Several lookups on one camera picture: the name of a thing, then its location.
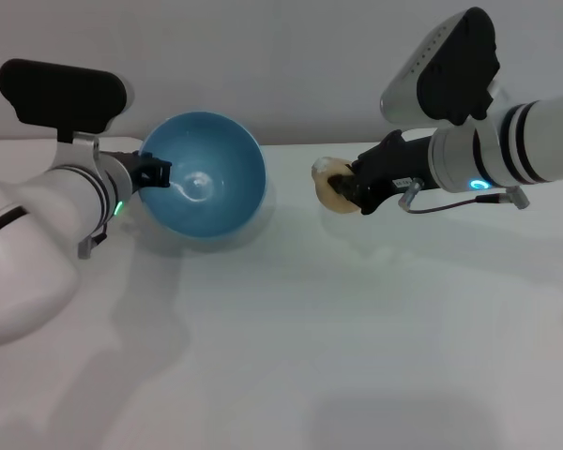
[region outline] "cable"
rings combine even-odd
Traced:
[[[459,206],[465,206],[466,204],[477,203],[476,199],[465,200],[463,202],[457,202],[452,204],[445,204],[444,206],[438,206],[436,208],[430,209],[408,209],[406,210],[409,214],[428,214],[437,213],[438,211],[446,211],[447,209],[457,208]]]

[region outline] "blue led light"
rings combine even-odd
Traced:
[[[483,181],[483,180],[471,180],[471,181],[469,182],[469,186],[470,186],[472,189],[475,189],[475,190],[489,189],[489,188],[490,188],[490,183],[487,183],[487,182],[485,182],[485,181]]]

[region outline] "black stripe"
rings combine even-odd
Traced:
[[[490,185],[495,188],[503,188],[503,186],[500,186],[498,183],[496,183],[496,181],[492,179],[488,171],[486,171],[484,161],[481,158],[481,144],[479,143],[477,130],[473,133],[473,160],[476,162],[476,168],[478,169],[479,174],[486,183],[490,183]]]
[[[106,187],[104,186],[104,184],[98,180],[97,177],[93,176],[90,172],[87,172],[86,170],[84,170],[84,168],[81,167],[77,167],[77,166],[59,166],[54,168],[55,169],[62,169],[65,171],[71,171],[71,172],[75,172],[79,175],[81,175],[83,178],[85,178],[90,185],[92,185],[94,187],[94,189],[96,190],[96,192],[98,193],[98,198],[100,200],[100,222],[98,224],[98,226],[96,227],[96,230],[98,228],[100,228],[102,226],[102,224],[106,221],[106,215],[108,214],[108,194],[106,192]]]
[[[114,191],[114,208],[116,209],[116,206],[119,204],[119,191],[116,188],[116,183],[114,182],[114,179],[111,177],[111,175],[106,172],[106,176],[109,177],[109,180],[111,181],[111,184],[113,185],[113,191]]]
[[[515,113],[517,113],[517,110],[521,106],[522,105],[518,105],[511,108],[505,115],[505,118],[503,119],[503,123],[500,126],[500,151],[503,155],[503,160],[505,161],[505,165],[507,166],[507,169],[509,169],[510,175],[513,178],[515,178],[515,180],[517,180],[518,183],[521,183],[522,185],[533,185],[533,183],[527,181],[519,173],[517,167],[515,166],[515,162],[513,161],[513,156],[510,153],[510,146],[509,146],[510,123],[513,120],[513,116],[515,115]]]
[[[8,212],[0,216],[0,230],[2,230],[7,225],[11,224],[18,218],[22,218],[23,216],[26,216],[27,214],[29,213],[27,213],[27,210],[22,206],[17,206],[16,208],[9,210]]]
[[[525,140],[524,140],[524,130],[525,130],[525,120],[527,118],[527,114],[529,110],[534,106],[537,102],[534,101],[533,103],[529,103],[524,106],[522,109],[522,113],[519,115],[519,119],[517,120],[517,128],[515,129],[515,143],[517,144],[517,155],[519,155],[519,159],[522,161],[522,166],[524,166],[525,171],[529,175],[529,177],[534,180],[536,183],[547,183],[547,180],[542,178],[540,175],[536,173],[534,168],[529,162],[529,158],[527,157],[527,153],[525,152]]]

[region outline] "bowl rim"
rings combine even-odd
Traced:
[[[266,197],[266,193],[268,191],[269,188],[269,175],[268,175],[268,170],[266,168],[266,161],[265,161],[265,156],[263,155],[263,149],[261,148],[261,144],[254,138],[254,136],[252,135],[252,133],[250,133],[246,127],[244,127],[242,124],[238,123],[236,120],[232,119],[231,117],[225,115],[225,114],[221,114],[219,112],[212,112],[212,111],[205,111],[205,110],[196,110],[196,111],[188,111],[188,112],[182,112],[180,114],[176,114],[176,115],[172,115],[171,117],[166,118],[165,120],[163,120],[162,122],[160,122],[157,126],[155,126],[154,128],[152,128],[152,130],[148,133],[148,135],[145,137],[145,139],[142,140],[142,145],[140,145],[140,149],[138,150],[138,154],[141,155],[142,152],[145,149],[145,145],[146,143],[150,140],[150,138],[152,138],[154,136],[154,134],[160,129],[162,128],[165,124],[168,124],[169,122],[178,119],[179,117],[182,116],[186,116],[186,115],[193,115],[193,114],[208,114],[208,115],[212,115],[212,116],[216,116],[225,120],[228,120],[230,122],[232,122],[233,124],[235,124],[236,126],[240,127],[241,129],[244,130],[244,132],[246,132],[252,139],[252,141],[254,142],[254,144],[256,145],[256,148],[258,149],[258,154],[261,157],[261,161],[263,161],[263,171],[264,171],[264,176],[265,176],[265,183],[263,185],[263,191],[261,193],[261,198],[259,199],[259,203],[254,207],[254,209],[252,210],[250,216],[240,225],[234,227],[232,230],[229,230],[227,232],[223,232],[221,234],[217,234],[215,236],[208,236],[208,237],[203,237],[203,236],[192,236],[191,234],[185,234],[183,232],[179,232],[177,230],[174,230],[173,228],[171,228],[170,226],[162,223],[154,214],[154,212],[152,211],[152,209],[146,204],[145,208],[148,210],[148,213],[150,214],[150,216],[152,216],[153,219],[155,219],[157,221],[157,223],[163,227],[166,228],[167,230],[170,230],[171,232],[190,239],[190,240],[194,240],[194,241],[203,241],[203,242],[208,242],[208,241],[217,241],[217,240],[221,240],[224,238],[229,238],[232,235],[239,233],[240,230],[244,229],[246,226],[248,226],[256,217],[257,213],[261,210],[261,207],[263,206],[263,202],[265,201],[265,197]],[[142,201],[142,204],[145,204],[144,199],[142,199],[142,195],[141,195],[142,191],[139,190],[138,191],[138,196],[140,197],[140,200]]]

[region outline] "blue bowl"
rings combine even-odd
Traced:
[[[240,124],[213,112],[188,112],[154,129],[140,153],[170,161],[169,187],[145,187],[142,202],[165,227],[197,239],[238,231],[266,191],[259,144]]]

